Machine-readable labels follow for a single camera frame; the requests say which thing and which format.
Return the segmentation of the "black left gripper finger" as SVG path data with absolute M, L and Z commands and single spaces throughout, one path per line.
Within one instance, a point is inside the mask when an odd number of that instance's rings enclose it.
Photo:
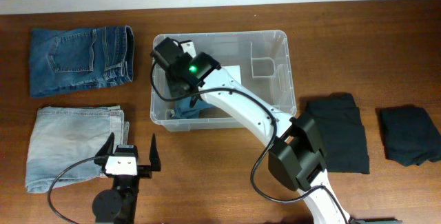
M 152 135 L 152 140 L 150 144 L 150 169 L 152 172 L 160 172 L 161 171 L 161 160 L 158 154 L 157 144 L 156 144 L 156 135 Z
M 111 155 L 113 153 L 113 147 L 114 147 L 114 133 L 112 132 L 107 138 L 107 141 L 97 152 L 97 156 Z

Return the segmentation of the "black cloth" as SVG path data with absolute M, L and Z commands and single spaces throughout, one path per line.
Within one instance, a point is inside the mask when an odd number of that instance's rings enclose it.
M 369 174 L 369 155 L 360 109 L 350 93 L 332 94 L 307 102 L 327 149 L 327 170 Z

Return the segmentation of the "teal blue cloth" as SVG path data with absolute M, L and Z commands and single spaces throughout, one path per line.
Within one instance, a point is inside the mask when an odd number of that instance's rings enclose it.
M 168 112 L 171 119 L 198 119 L 201 110 L 213 108 L 214 106 L 205 101 L 197 100 L 191 107 L 191 98 L 181 99 L 175 102 L 175 108 Z

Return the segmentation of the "clear plastic storage bin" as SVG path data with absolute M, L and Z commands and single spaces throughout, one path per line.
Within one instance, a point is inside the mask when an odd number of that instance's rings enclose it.
M 177 41 L 193 41 L 196 52 L 205 52 L 222 66 L 239 65 L 241 84 L 272 107 L 297 113 L 287 35 L 281 30 L 170 34 Z M 165 72 L 153 71 L 150 118 L 170 132 L 238 128 L 235 121 L 218 108 L 201 110 L 198 119 L 171 119 L 177 96 L 171 96 Z

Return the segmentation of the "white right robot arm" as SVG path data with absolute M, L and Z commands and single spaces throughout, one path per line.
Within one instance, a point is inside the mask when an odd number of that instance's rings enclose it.
M 299 196 L 287 203 L 304 201 L 315 223 L 349 223 L 351 217 L 331 188 L 326 149 L 318 126 L 308 114 L 298 118 L 271 106 L 250 92 L 213 57 L 195 53 L 191 41 L 169 37 L 150 53 L 180 98 L 202 100 L 228 113 L 247 128 L 264 146 L 255 162 L 250 181 L 263 159 L 271 175 Z

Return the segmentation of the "dark navy cloth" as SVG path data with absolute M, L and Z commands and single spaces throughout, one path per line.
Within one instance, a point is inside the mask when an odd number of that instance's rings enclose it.
M 379 117 L 387 159 L 405 167 L 440 161 L 440 132 L 424 108 L 383 108 Z

